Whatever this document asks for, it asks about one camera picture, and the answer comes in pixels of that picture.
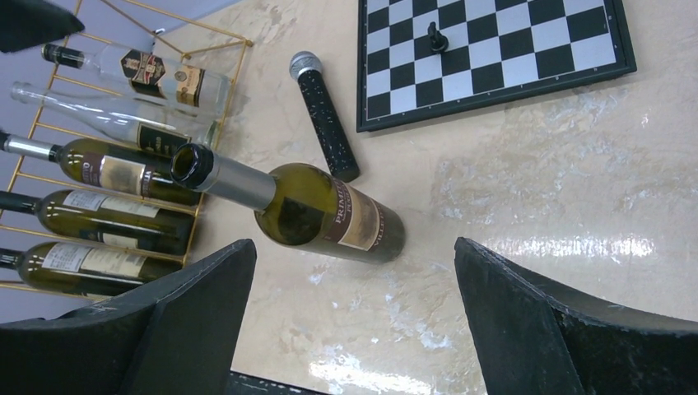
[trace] wine rack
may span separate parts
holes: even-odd
[[[147,4],[144,4],[142,2],[135,1],[135,0],[111,0],[111,1],[110,0],[99,0],[99,1],[102,2],[103,4],[105,4],[113,12],[120,14],[121,16],[123,16],[124,18],[129,20],[134,25],[138,26],[141,29],[144,29],[144,31],[151,34],[155,40],[159,40],[163,45],[174,50],[176,53],[179,54],[180,62],[182,62],[182,63],[187,63],[188,61],[190,61],[192,59],[192,55],[194,55],[194,54],[204,53],[204,52],[212,51],[212,50],[225,49],[225,48],[235,47],[235,46],[240,47],[240,51],[237,54],[237,64],[234,65],[234,68],[233,68],[234,74],[230,78],[230,91],[229,91],[228,98],[226,101],[226,109],[224,110],[221,118],[218,119],[218,128],[220,130],[216,134],[216,141],[214,142],[214,146],[217,146],[217,143],[218,143],[218,140],[220,139],[221,134],[225,131],[226,120],[228,119],[228,116],[230,115],[230,107],[231,107],[231,104],[233,101],[233,96],[235,95],[235,84],[238,81],[238,78],[240,76],[240,70],[242,68],[242,64],[243,64],[243,60],[244,60],[244,56],[245,56],[245,50],[247,48],[251,47],[253,45],[253,42],[250,39],[247,39],[242,35],[237,35],[236,33],[232,33],[230,31],[223,30],[223,29],[217,28],[215,26],[210,26],[208,24],[205,24],[205,23],[202,23],[199,21],[193,21],[193,20],[188,19],[186,17],[176,15],[174,13],[167,12],[167,11],[162,10],[160,8],[157,8],[157,7],[152,7],[150,5],[147,5]],[[172,43],[170,43],[167,39],[164,39],[164,38],[160,37],[159,35],[157,35],[152,29],[149,29],[148,27],[143,25],[141,22],[136,20],[134,17],[130,16],[128,13],[123,11],[121,8],[117,7],[114,4],[115,2],[127,3],[127,4],[134,5],[136,7],[142,8],[142,9],[149,10],[151,12],[157,12],[161,15],[168,16],[170,18],[174,18],[176,20],[182,21],[184,24],[195,25],[195,26],[198,26],[202,29],[209,30],[213,33],[227,36],[229,38],[229,40],[227,40],[228,42],[226,42],[224,44],[218,44],[218,45],[213,45],[213,46],[206,47],[206,48],[183,51],[182,49],[179,49],[175,45],[172,45]],[[73,13],[75,15],[78,15],[78,12],[80,11],[82,5],[83,5],[83,0],[77,0],[76,6],[73,9]],[[103,44],[112,44],[113,43],[113,41],[111,41],[111,40],[99,37],[97,35],[91,35],[87,32],[78,33],[72,37],[75,37],[75,36],[81,36],[81,37],[87,38],[89,40],[94,40],[96,42],[100,42]],[[63,45],[68,46],[68,43],[70,42],[70,39],[72,37],[67,37],[66,39],[64,39]],[[111,90],[105,89],[105,88],[100,87],[100,86],[88,84],[88,83],[85,83],[83,81],[79,81],[77,79],[71,78],[71,77],[61,76],[58,74],[58,68],[59,68],[59,65],[54,65],[53,71],[51,72],[51,75],[49,78],[49,83],[48,83],[49,89],[53,86],[53,84],[56,81],[64,81],[64,82],[69,83],[69,84],[75,84],[77,86],[91,88],[91,89],[96,90],[96,91],[100,91],[100,92],[104,92],[104,93],[108,93],[108,94],[112,94],[112,95],[120,95],[120,93],[118,93],[116,91],[111,91]],[[41,117],[42,112],[43,112],[43,107],[39,107],[38,110],[36,111],[36,114],[34,116],[32,123],[31,123],[30,130],[26,135],[22,135],[21,133],[18,133],[18,134],[21,136],[24,136],[24,137],[33,138],[37,127],[42,127],[44,129],[48,129],[48,130],[53,131],[53,132],[66,133],[67,135],[70,135],[72,137],[92,138],[92,139],[96,139],[96,140],[106,141],[106,142],[109,142],[111,144],[123,145],[120,142],[116,142],[116,141],[110,140],[108,138],[95,137],[95,136],[87,135],[85,133],[77,132],[77,131],[74,131],[74,130],[71,130],[68,128],[61,128],[61,127],[53,125],[51,123],[40,122],[40,117]],[[74,184],[74,183],[64,182],[64,181],[61,181],[58,179],[52,179],[50,177],[44,177],[41,175],[26,173],[26,172],[22,171],[22,164],[24,163],[24,159],[25,159],[24,156],[20,156],[17,160],[16,166],[12,172],[12,177],[10,179],[8,186],[7,186],[8,192],[12,192],[13,188],[15,188],[15,185],[16,185],[16,182],[18,179],[24,178],[24,179],[32,179],[32,180],[36,180],[36,181],[50,183],[50,184],[54,184],[54,185],[58,185],[58,186],[70,188],[70,189],[86,190],[86,191],[98,192],[98,193],[102,193],[102,194],[110,195],[110,196],[117,196],[120,198],[127,198],[127,199],[131,199],[131,200],[143,201],[143,202],[147,202],[148,204],[151,204],[153,206],[168,208],[170,210],[175,210],[175,211],[182,211],[182,212],[186,212],[188,214],[193,215],[194,216],[193,228],[191,231],[191,235],[189,236],[186,254],[184,256],[179,257],[179,256],[165,255],[162,253],[151,253],[151,252],[140,251],[140,250],[129,250],[129,252],[138,253],[138,254],[145,255],[145,256],[151,256],[151,257],[157,257],[157,258],[166,258],[166,259],[170,259],[173,261],[182,262],[183,264],[187,263],[188,257],[190,255],[191,248],[192,248],[193,235],[196,232],[197,225],[199,222],[199,213],[201,211],[201,207],[202,207],[203,200],[204,200],[203,195],[202,195],[201,199],[199,200],[197,206],[195,206],[195,207],[181,207],[181,206],[177,206],[175,204],[169,204],[167,202],[151,200],[149,198],[127,195],[124,193],[114,192],[114,191],[110,191],[110,190],[106,190],[106,189],[92,188],[92,187],[89,187],[89,186],[86,186],[83,184]],[[57,241],[69,241],[69,242],[74,242],[77,244],[84,244],[84,245],[90,245],[90,246],[96,246],[96,247],[103,247],[103,248],[109,248],[109,249],[120,249],[118,247],[106,246],[106,245],[101,244],[101,243],[91,242],[91,241],[84,240],[84,239],[73,239],[73,238],[69,238],[69,237],[65,237],[65,236],[61,236],[61,235],[54,235],[54,234],[49,233],[48,231],[35,231],[35,230],[24,229],[24,228],[17,227],[17,226],[5,225],[2,221],[2,216],[3,216],[3,211],[0,210],[0,230],[8,230],[11,232],[39,236],[39,237],[44,237],[44,238],[48,238],[48,239],[55,239]],[[37,290],[35,288],[32,288],[30,286],[27,286],[27,285],[21,283],[20,281],[0,281],[0,288],[9,288],[9,289],[14,289],[14,290],[28,290],[28,291],[33,291],[33,292],[55,294],[55,293],[50,292],[50,291]],[[56,295],[74,296],[77,298],[81,298],[81,296],[77,296],[77,295],[66,295],[66,294],[56,294]]]

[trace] green glass bottle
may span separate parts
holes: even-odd
[[[385,263],[405,245],[395,211],[312,165],[290,163],[267,174],[186,144],[170,171],[187,188],[253,209],[264,234],[286,247]]]
[[[0,249],[0,267],[28,285],[74,295],[116,296],[182,268],[182,264],[111,249],[43,243],[26,252]]]
[[[194,217],[88,191],[63,190],[44,198],[0,191],[0,210],[31,214],[57,235],[124,249],[184,255]]]
[[[71,179],[113,191],[185,206],[201,196],[172,181],[166,158],[108,142],[78,138],[59,146],[0,130],[0,150],[57,163]]]

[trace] black chess piece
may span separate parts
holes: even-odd
[[[429,40],[431,41],[431,52],[443,53],[449,47],[449,39],[436,29],[436,22],[431,22],[429,24],[426,33],[429,35]]]

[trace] speckled microphone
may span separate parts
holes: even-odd
[[[325,86],[320,59],[311,52],[301,51],[291,59],[289,71],[300,86],[330,174],[346,183],[356,179],[361,171]]]

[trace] microphone grille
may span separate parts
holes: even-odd
[[[291,58],[291,65],[288,71],[294,80],[298,80],[301,74],[309,70],[323,72],[323,64],[320,59],[312,52],[300,51]]]

